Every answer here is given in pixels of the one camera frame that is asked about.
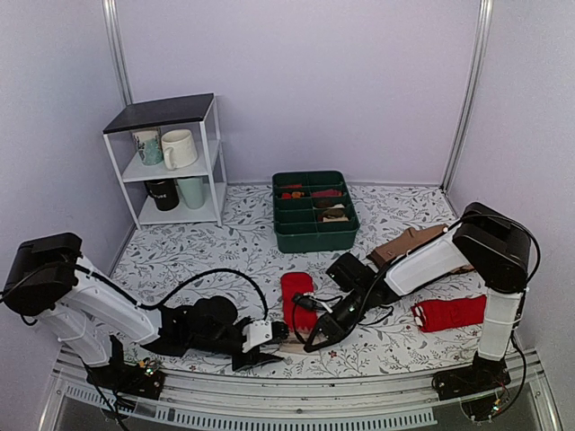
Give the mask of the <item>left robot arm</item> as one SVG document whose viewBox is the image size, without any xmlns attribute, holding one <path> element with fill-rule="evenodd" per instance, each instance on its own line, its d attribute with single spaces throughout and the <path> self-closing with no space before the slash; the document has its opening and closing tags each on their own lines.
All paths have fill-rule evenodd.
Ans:
<svg viewBox="0 0 575 431">
<path fill-rule="evenodd" d="M 165 301 L 140 303 L 96 269 L 81 246 L 74 233 L 22 242 L 1 302 L 23 317 L 43 321 L 87 365 L 98 367 L 113 389 L 127 389 L 133 370 L 112 355 L 112 339 L 98 332 L 92 318 L 160 356 L 182 357 L 190 350 L 227 355 L 235 371 L 279 360 L 260 347 L 285 340 L 285 322 L 241 319 L 234 304 L 220 295 L 175 308 Z"/>
</svg>

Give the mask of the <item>red and cream sock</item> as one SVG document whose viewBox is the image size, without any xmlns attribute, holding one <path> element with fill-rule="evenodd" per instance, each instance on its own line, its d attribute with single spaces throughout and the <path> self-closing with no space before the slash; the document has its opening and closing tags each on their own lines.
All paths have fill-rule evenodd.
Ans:
<svg viewBox="0 0 575 431">
<path fill-rule="evenodd" d="M 284 322 L 289 334 L 280 345 L 283 353 L 305 353 L 303 345 L 317 323 L 313 302 L 306 301 L 306 294 L 314 292 L 312 277 L 304 272 L 289 272 L 280 278 Z"/>
</svg>

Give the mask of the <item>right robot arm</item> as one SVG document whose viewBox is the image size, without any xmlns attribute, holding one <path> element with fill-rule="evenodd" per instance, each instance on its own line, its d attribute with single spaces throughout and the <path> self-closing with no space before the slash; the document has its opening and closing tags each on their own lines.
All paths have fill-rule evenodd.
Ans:
<svg viewBox="0 0 575 431">
<path fill-rule="evenodd" d="M 480 358 L 464 373 L 471 391 L 484 391 L 496 381 L 506 354 L 518 308 L 530 280 L 529 255 L 535 237 L 520 223 L 473 202 L 462 217 L 436 238 L 385 263 L 379 270 L 351 253 L 341 255 L 327 270 L 345 297 L 321 315 L 307 340 L 307 353 L 343 341 L 379 305 L 390 305 L 447 276 L 471 266 L 488 290 Z"/>
</svg>

